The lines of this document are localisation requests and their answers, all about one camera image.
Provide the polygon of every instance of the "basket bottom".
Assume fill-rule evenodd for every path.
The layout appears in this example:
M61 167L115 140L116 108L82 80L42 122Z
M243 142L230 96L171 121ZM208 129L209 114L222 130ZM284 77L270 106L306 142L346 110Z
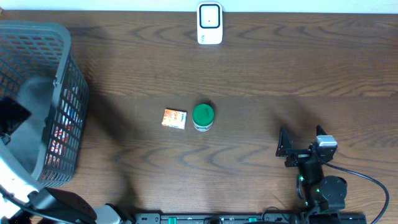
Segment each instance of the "basket bottom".
M17 93L16 101L32 114L12 134L7 146L29 174L33 173L37 161L44 161L39 158L39 150L40 144L47 149L48 143L41 140L52 101L53 81L50 77L33 77L26 80Z

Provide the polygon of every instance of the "white backdrop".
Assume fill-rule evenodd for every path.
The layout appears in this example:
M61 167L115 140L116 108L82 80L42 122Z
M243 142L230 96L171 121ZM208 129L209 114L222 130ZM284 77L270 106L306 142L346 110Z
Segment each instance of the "white backdrop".
M197 0L0 0L3 9L196 11ZM219 0L226 12L398 13L398 0Z

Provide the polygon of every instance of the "gray basket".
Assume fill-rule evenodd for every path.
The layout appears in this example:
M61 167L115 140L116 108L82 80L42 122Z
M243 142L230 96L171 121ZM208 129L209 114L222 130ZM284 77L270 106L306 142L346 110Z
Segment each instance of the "gray basket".
M0 21L0 98L32 113L7 147L46 187L73 177L86 119L88 87L70 47L59 24Z

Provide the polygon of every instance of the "small jar with green lid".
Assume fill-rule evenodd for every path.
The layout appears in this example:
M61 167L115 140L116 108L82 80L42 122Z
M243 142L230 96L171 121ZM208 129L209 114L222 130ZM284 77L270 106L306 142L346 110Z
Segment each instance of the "small jar with green lid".
M198 131L208 131L214 122L214 111L206 104L198 105L192 113L193 126Z

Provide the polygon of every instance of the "wooden table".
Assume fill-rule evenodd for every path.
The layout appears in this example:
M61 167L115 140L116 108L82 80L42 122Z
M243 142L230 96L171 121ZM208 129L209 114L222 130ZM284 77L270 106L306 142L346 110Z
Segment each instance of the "wooden table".
M304 206L297 169L275 157L279 127L305 147L322 124L339 143L332 164L387 186L381 223L398 216L398 17L225 13L221 45L197 43L193 12L5 11L1 19L54 21L72 35L90 84L74 179L62 187L92 206L163 212L261 212ZM215 105L199 133L192 109ZM160 125L164 108L188 112L185 130ZM376 185L348 181L346 211L370 222Z

